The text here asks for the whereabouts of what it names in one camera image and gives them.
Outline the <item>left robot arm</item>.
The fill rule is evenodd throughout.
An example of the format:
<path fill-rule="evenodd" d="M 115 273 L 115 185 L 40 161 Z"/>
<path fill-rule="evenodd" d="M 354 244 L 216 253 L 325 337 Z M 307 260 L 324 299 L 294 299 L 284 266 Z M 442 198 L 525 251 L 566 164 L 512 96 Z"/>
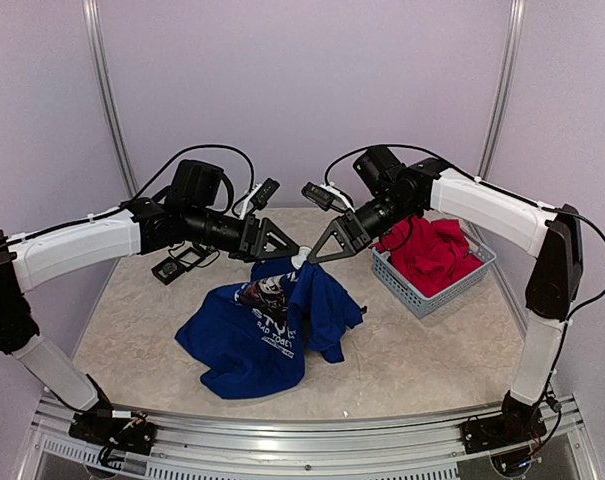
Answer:
<path fill-rule="evenodd" d="M 248 212 L 235 218 L 212 205 L 230 180 L 220 167 L 183 160 L 171 184 L 98 215 L 8 237 L 0 230 L 0 352 L 19 361 L 103 445 L 122 434 L 108 400 L 70 358 L 45 338 L 25 298 L 36 287 L 107 260 L 146 255 L 181 242 L 211 247 L 231 259 L 256 262 L 294 256 L 298 245 L 271 220 Z"/>

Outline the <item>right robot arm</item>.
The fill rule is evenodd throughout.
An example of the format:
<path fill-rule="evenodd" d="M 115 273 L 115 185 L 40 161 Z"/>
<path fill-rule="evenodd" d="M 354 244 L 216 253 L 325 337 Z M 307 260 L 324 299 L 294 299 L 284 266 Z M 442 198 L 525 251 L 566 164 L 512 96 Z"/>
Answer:
<path fill-rule="evenodd" d="M 489 184 L 434 153 L 405 165 L 393 148 L 381 144 L 353 151 L 353 168 L 372 198 L 359 208 L 341 211 L 307 260 L 320 264 L 353 257 L 400 221 L 427 210 L 489 230 L 534 258 L 525 289 L 525 343 L 507 395 L 521 405 L 511 406 L 493 423 L 494 436 L 513 444 L 532 427 L 532 414 L 523 405 L 537 404 L 548 387 L 563 343 L 563 324 L 577 296 L 583 273 L 578 212 Z"/>

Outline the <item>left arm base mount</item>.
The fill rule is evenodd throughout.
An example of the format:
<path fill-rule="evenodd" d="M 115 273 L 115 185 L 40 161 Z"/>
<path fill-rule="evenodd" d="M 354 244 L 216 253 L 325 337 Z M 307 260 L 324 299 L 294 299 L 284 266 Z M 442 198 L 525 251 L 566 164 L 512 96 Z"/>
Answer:
<path fill-rule="evenodd" d="M 150 454 L 156 434 L 143 412 L 101 407 L 76 413 L 69 428 L 72 438 L 142 455 Z"/>

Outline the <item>blue printed t-shirt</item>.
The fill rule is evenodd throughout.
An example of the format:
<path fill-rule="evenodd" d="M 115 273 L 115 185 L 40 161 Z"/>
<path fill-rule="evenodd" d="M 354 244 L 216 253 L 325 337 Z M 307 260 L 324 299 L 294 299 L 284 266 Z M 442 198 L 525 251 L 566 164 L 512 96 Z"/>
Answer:
<path fill-rule="evenodd" d="M 366 311 L 319 265 L 259 261 L 248 281 L 209 291 L 175 339 L 216 396 L 255 399 L 297 386 L 307 352 L 343 362 L 342 338 Z"/>

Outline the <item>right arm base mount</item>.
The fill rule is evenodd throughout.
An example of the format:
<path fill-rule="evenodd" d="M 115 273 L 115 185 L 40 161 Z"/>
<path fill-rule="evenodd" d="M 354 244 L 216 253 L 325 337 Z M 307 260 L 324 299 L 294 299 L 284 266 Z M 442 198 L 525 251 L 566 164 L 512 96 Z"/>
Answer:
<path fill-rule="evenodd" d="M 503 448 L 544 436 L 547 429 L 540 403 L 538 400 L 527 405 L 513 398 L 508 391 L 497 414 L 469 417 L 460 425 L 465 453 Z"/>

